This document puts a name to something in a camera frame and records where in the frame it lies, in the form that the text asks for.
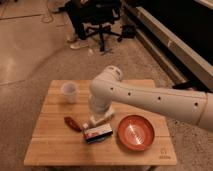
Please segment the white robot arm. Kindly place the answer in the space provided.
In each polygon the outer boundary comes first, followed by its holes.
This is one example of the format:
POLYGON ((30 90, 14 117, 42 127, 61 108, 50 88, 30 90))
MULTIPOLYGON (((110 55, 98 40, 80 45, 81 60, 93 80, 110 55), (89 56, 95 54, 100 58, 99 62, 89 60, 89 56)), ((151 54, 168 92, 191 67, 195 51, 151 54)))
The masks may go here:
POLYGON ((213 93, 134 86, 122 81, 116 66, 107 66, 90 83, 89 106, 103 118, 112 102, 127 104, 213 132, 213 93))

